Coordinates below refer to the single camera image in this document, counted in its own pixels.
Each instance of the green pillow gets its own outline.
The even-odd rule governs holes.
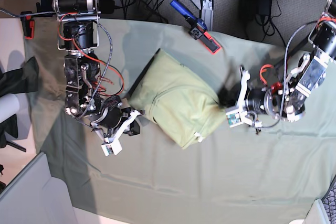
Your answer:
[[[183,149],[201,142],[225,119],[212,88],[163,50],[154,56],[129,104],[145,109],[145,117]]]

